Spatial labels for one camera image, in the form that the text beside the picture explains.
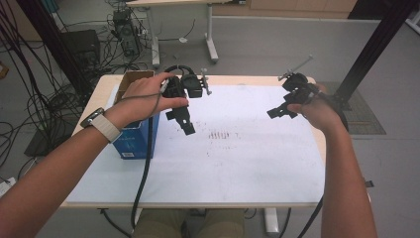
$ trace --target white table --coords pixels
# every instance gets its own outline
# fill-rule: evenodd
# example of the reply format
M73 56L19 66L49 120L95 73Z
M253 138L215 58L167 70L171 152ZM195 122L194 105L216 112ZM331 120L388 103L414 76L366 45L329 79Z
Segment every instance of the white table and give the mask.
M300 116L268 117L286 93L277 77L208 77L213 93L188 107L195 134L185 136L160 114L139 207L265 208L266 223L277 225L276 207L315 206L324 187L325 139ZM81 118L106 106L121 79L102 76ZM131 207L144 166L120 159L109 145L62 206Z
M152 13L152 8L154 6L207 4L207 33L205 34L205 39L207 48L209 49L210 58L213 62L216 62L219 57L217 56L212 38L212 3L224 3L227 1L229 0L137 0L127 2L127 6L132 8L141 7L146 10L152 38L152 65L154 68L158 68L160 66L160 58L158 50L158 37L155 34L154 18Z

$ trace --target forearm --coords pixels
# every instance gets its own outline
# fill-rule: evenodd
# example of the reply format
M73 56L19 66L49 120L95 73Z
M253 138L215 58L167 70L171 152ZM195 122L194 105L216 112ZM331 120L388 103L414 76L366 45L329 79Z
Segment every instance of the forearm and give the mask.
M51 152L0 200L0 232L8 231L12 237L35 236L107 143L92 127Z
M322 237L376 237L365 180L344 127L325 133L326 181Z

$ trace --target white watch band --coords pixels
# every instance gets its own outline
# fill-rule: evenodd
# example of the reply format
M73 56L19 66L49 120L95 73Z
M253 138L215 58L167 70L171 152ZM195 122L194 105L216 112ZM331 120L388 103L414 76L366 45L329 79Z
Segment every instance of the white watch band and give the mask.
M99 114L91 122L98 131L100 131L110 143L113 143L121 135L120 130L118 130L114 124L112 124L106 117L102 114Z

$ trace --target pants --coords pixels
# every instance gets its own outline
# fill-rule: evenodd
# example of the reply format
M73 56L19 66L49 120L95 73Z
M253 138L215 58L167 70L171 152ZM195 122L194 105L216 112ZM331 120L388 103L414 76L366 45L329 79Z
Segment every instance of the pants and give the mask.
M133 233L136 238L181 238L188 209L143 209ZM243 209L208 209L197 238L244 237Z

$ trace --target cardboard box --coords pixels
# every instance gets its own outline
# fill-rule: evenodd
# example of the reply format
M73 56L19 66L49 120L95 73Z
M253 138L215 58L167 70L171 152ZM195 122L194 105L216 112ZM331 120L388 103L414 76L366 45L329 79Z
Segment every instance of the cardboard box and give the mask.
M118 88L114 104L121 100L129 85L139 78L154 76L154 71L127 71ZM158 133L159 114L153 120L152 157ZM145 159L148 151L149 119L129 124L122 130L121 136L113 143L121 158L124 160Z

